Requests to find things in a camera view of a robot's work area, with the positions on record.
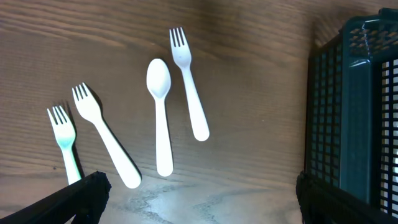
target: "brown wood grain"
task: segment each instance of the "brown wood grain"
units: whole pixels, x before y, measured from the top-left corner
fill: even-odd
[[[46,108],[69,103],[85,174],[107,173],[101,223],[300,223],[307,57],[352,16],[389,0],[0,1],[0,218],[67,186]],[[183,26],[210,127],[193,137],[169,28]],[[155,167],[153,58],[172,76],[167,115],[175,170]],[[142,172],[122,183],[72,87],[86,82]]]

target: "cutlery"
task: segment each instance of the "cutlery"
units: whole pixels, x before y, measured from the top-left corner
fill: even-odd
[[[190,69],[192,56],[182,27],[170,29],[170,43],[174,62],[182,72],[193,135],[198,141],[206,141],[210,135],[209,127],[193,82]]]
[[[173,172],[173,156],[167,127],[165,99],[172,81],[167,65],[161,59],[153,59],[147,71],[147,87],[155,99],[156,110],[156,167],[164,177]]]
[[[68,183],[71,185],[81,179],[72,151],[72,145],[76,139],[75,128],[73,128],[72,122],[61,106],[59,106],[59,108],[53,106],[52,110],[55,120],[49,109],[47,109],[47,112],[49,113],[52,129],[54,130],[55,140],[62,151],[63,161],[65,162],[65,168],[67,170]]]
[[[73,99],[81,117],[94,124],[101,136],[113,164],[124,184],[134,189],[141,183],[141,175],[107,127],[101,109],[85,83],[72,88]]]

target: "white plastic spoon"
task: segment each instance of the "white plastic spoon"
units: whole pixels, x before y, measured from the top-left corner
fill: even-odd
[[[147,87],[156,107],[156,166],[157,172],[167,177],[173,172],[173,156],[167,127],[165,99],[172,81],[166,63],[153,59],[147,72]]]

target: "white plastic fork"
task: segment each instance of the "white plastic fork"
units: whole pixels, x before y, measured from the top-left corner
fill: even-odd
[[[141,183],[141,176],[138,170],[105,124],[100,106],[86,84],[82,83],[79,87],[72,88],[72,93],[81,117],[93,123],[97,128],[124,184],[130,189],[138,187]]]
[[[170,29],[170,44],[174,62],[182,72],[193,135],[198,141],[206,141],[210,135],[209,127],[193,82],[190,68],[192,55],[182,27]]]
[[[65,169],[67,170],[68,183],[71,185],[81,179],[72,152],[72,146],[76,139],[75,128],[73,128],[72,122],[61,106],[59,106],[59,109],[57,106],[53,106],[52,110],[54,112],[55,120],[53,119],[49,109],[47,109],[47,112],[49,113],[51,125],[54,130],[55,140],[62,151]]]

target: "dark green basket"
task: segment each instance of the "dark green basket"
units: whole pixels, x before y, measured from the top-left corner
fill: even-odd
[[[306,173],[398,217],[398,10],[311,53],[305,150]]]

